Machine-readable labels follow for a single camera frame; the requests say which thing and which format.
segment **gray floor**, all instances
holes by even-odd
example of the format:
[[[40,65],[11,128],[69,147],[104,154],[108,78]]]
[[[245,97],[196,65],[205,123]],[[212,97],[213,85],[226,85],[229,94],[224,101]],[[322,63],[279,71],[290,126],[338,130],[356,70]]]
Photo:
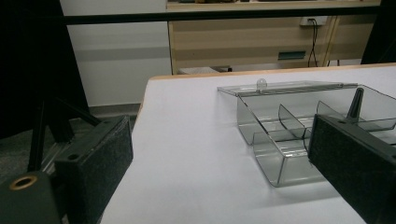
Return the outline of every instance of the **gray floor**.
[[[135,116],[131,116],[131,127],[134,127]],[[76,141],[84,133],[89,132],[93,126],[81,119],[71,119]],[[30,147],[32,142],[32,132],[27,131],[13,135],[9,138],[0,139],[0,184],[15,175],[26,173],[29,161]],[[49,128],[46,129],[44,142],[44,159],[53,150],[67,147],[67,143],[55,143]]]

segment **black foam block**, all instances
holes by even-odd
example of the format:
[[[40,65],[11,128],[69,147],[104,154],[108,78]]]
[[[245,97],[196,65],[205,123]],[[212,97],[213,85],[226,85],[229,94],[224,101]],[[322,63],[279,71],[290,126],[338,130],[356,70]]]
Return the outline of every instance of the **black foam block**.
[[[396,223],[396,149],[356,124],[316,115],[309,160],[367,223]]]
[[[0,223],[61,223],[47,174],[26,173],[0,186]]]
[[[101,122],[55,161],[71,223],[97,223],[134,157],[128,117]]]

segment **white tabletop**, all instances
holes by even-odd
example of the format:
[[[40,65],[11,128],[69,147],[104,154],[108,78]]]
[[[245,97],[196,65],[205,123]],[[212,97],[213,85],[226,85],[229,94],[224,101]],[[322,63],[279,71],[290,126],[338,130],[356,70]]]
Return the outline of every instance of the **white tabletop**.
[[[396,64],[152,79],[134,126],[134,161],[102,223],[364,223],[326,181],[267,181],[238,131],[236,99],[217,91],[261,77],[355,82],[396,96]]]

